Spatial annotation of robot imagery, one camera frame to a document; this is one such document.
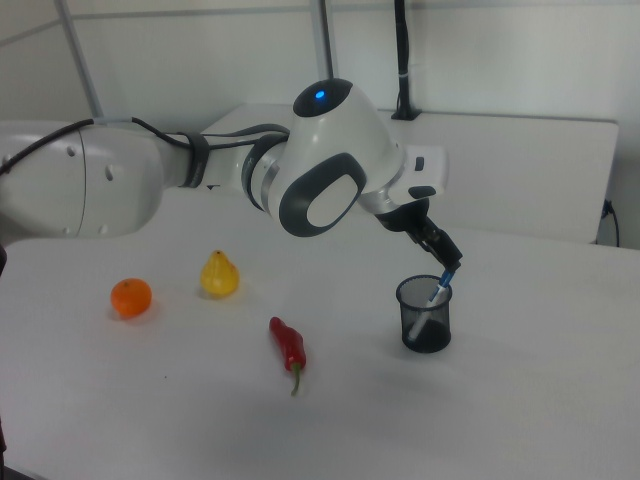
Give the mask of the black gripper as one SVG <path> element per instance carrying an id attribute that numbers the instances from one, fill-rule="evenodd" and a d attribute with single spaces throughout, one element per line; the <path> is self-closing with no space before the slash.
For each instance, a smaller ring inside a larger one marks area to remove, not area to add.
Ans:
<path id="1" fill-rule="evenodd" d="M 376 215 L 380 224 L 391 232 L 405 232 L 411 240 L 430 253 L 449 273 L 461 266 L 462 252 L 444 230 L 434 227 L 428 217 L 428 198 L 416 200 L 397 209 Z"/>

